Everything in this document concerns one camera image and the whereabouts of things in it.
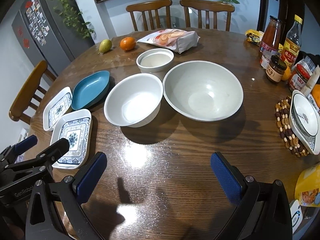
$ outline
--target red sticker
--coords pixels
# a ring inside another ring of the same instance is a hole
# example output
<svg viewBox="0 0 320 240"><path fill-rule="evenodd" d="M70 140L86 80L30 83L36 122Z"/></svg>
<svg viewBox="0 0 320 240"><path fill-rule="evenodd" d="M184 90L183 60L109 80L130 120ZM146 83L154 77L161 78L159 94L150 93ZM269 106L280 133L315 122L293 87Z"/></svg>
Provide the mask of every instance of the red sticker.
<svg viewBox="0 0 320 240"><path fill-rule="evenodd" d="M23 39L23 46L27 49L29 48L29 40L28 39Z"/></svg>
<svg viewBox="0 0 320 240"><path fill-rule="evenodd" d="M19 35L20 37L23 36L23 31L22 31L22 27L21 27L21 26L18 27L18 35Z"/></svg>
<svg viewBox="0 0 320 240"><path fill-rule="evenodd" d="M27 1L27 2L26 2L26 8L30 8L31 5L32 5L32 2L31 2L31 1Z"/></svg>

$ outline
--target blue dish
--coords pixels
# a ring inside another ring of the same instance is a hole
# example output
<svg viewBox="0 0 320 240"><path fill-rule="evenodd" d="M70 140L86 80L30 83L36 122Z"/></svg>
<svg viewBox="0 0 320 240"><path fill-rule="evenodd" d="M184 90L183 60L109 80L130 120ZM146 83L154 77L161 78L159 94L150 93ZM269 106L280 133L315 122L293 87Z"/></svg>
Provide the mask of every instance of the blue dish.
<svg viewBox="0 0 320 240"><path fill-rule="evenodd" d="M73 91L72 109L88 108L100 101L108 92L109 78L109 71L103 70L81 80Z"/></svg>

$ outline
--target wooden chair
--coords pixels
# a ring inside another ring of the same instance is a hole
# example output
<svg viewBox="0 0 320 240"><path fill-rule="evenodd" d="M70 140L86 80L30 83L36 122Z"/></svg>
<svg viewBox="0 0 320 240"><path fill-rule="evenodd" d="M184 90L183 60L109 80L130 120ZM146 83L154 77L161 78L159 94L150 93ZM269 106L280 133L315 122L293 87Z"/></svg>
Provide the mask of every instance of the wooden chair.
<svg viewBox="0 0 320 240"><path fill-rule="evenodd" d="M190 27L190 15L188 7L198 10L198 28L202 29L201 10L205 11L205 28L209 29L209 11L213 12L213 28L217 28L217 12L227 13L226 31L230 31L231 13L235 11L232 4L205 1L205 0L180 0L184 7L186 27Z"/></svg>
<svg viewBox="0 0 320 240"><path fill-rule="evenodd" d="M30 125L31 117L24 114L23 112L30 106L34 110L37 110L38 106L31 102L32 98L37 100L39 103L42 98L37 96L35 93L39 90L45 94L47 91L40 86L41 77L45 74L50 80L55 81L56 77L48 70L47 62L40 61L40 63L33 69L30 76L20 89L17 97L12 103L9 110L9 117L13 121L23 121Z"/></svg>
<svg viewBox="0 0 320 240"><path fill-rule="evenodd" d="M158 9L165 7L167 28L171 28L171 15L170 15L170 6L171 5L172 5L171 0L157 0L157 1L152 1L152 2L131 4L131 5L127 6L126 10L127 10L127 12L130 12L131 20L132 20L133 27L134 27L135 31L138 31L138 28L137 28L137 23L134 18L133 12L141 12L142 13L144 30L148 31L148 25L147 25L145 11L149 12L149 21L150 21L151 30L154 30L155 26L153 24L152 10L155 10L157 28L160 28L160 19L159 19Z"/></svg>

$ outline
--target black lid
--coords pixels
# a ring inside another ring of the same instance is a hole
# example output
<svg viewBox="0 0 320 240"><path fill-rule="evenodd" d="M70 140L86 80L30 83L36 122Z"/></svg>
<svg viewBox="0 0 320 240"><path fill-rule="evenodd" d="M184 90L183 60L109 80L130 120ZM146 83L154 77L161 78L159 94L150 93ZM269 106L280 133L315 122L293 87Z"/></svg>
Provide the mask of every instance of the black lid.
<svg viewBox="0 0 320 240"><path fill-rule="evenodd" d="M286 63L284 63L284 61L281 60L278 56L272 55L271 56L271 61L272 61L273 64L275 64L281 70L286 70L287 69Z"/></svg>
<svg viewBox="0 0 320 240"><path fill-rule="evenodd" d="M281 20L279 20L278 18L276 18L276 17L274 17L274 16L272 16L272 15L270 15L270 19L272 19L272 20L274 20L274 21L276 21L276 22L278 22L278 23L282 23Z"/></svg>

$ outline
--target bottle with yellow cap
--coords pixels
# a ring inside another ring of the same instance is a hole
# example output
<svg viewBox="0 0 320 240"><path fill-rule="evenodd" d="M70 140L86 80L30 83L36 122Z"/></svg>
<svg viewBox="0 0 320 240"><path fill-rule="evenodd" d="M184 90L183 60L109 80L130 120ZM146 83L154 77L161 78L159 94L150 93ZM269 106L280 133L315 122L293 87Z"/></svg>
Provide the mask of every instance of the bottle with yellow cap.
<svg viewBox="0 0 320 240"><path fill-rule="evenodd" d="M295 15L294 24L292 28L288 31L287 37L283 45L283 50L280 58L290 68L296 61L301 48L301 25L302 19L298 15Z"/></svg>

